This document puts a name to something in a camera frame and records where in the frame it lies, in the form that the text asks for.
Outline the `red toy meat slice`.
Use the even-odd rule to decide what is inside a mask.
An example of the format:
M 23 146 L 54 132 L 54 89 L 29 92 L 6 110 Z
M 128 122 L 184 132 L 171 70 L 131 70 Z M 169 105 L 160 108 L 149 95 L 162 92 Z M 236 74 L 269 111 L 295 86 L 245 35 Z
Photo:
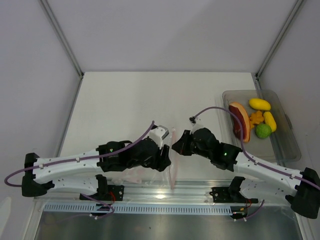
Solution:
M 243 133 L 243 142 L 248 143 L 250 141 L 250 118 L 244 106 L 238 102 L 232 102 L 229 104 L 228 109 L 239 119 L 240 124 L 236 118 L 232 115 L 233 121 L 233 133 L 240 140 L 241 139 L 241 130 Z

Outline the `green toy lime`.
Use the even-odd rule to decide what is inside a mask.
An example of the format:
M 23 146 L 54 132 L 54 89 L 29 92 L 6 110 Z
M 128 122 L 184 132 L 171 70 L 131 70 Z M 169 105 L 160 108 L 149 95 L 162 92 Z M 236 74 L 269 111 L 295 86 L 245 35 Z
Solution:
M 260 139 L 268 138 L 272 133 L 272 130 L 269 125 L 265 123 L 260 123 L 255 127 L 255 134 Z

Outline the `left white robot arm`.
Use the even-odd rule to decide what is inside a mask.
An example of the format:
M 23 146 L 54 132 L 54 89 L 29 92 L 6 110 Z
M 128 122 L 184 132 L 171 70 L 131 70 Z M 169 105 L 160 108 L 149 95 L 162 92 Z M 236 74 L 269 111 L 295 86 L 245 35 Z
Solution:
M 171 165 L 170 147 L 150 137 L 137 142 L 110 141 L 82 154 L 69 157 L 41 158 L 25 156 L 21 192 L 24 197 L 39 197 L 53 192 L 79 193 L 97 200 L 108 196 L 103 173 L 123 172 L 135 167 L 164 171 Z

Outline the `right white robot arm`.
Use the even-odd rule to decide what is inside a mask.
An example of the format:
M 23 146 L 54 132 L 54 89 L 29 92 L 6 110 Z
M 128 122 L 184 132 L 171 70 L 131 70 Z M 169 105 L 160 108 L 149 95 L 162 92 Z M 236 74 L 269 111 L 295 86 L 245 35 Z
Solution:
M 182 156 L 198 155 L 221 170 L 249 175 L 275 187 L 275 196 L 283 197 L 291 209 L 308 219 L 316 219 L 320 210 L 320 177 L 311 168 L 303 171 L 274 165 L 248 154 L 241 148 L 219 142 L 207 128 L 185 130 L 172 149 Z

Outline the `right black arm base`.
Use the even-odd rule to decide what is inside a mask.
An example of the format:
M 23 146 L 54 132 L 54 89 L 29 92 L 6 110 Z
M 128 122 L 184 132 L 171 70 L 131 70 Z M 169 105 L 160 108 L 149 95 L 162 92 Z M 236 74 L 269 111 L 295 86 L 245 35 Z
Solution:
M 240 186 L 244 180 L 244 177 L 236 176 L 227 187 L 212 187 L 209 195 L 212 196 L 214 203 L 257 204 L 259 202 L 257 198 L 246 198 L 240 193 Z

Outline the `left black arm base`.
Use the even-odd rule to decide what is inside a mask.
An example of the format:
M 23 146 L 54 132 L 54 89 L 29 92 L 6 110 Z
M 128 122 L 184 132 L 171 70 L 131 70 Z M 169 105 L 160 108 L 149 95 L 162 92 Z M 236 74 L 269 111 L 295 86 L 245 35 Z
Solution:
M 98 201 L 122 201 L 125 193 L 124 185 L 108 184 L 105 176 L 98 174 L 91 177 L 88 181 L 84 181 L 88 185 L 88 193 L 81 192 L 79 195 L 80 200 L 95 199 Z

